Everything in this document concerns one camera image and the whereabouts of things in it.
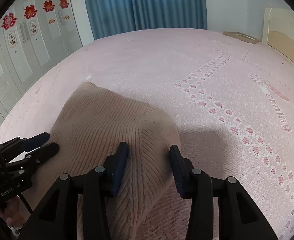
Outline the person's left hand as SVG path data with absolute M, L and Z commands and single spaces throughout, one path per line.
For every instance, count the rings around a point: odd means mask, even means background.
M 0 217 L 5 220 L 6 224 L 10 227 L 21 229 L 26 223 L 20 211 L 20 198 L 15 196 L 7 201 L 5 209 L 0 209 Z

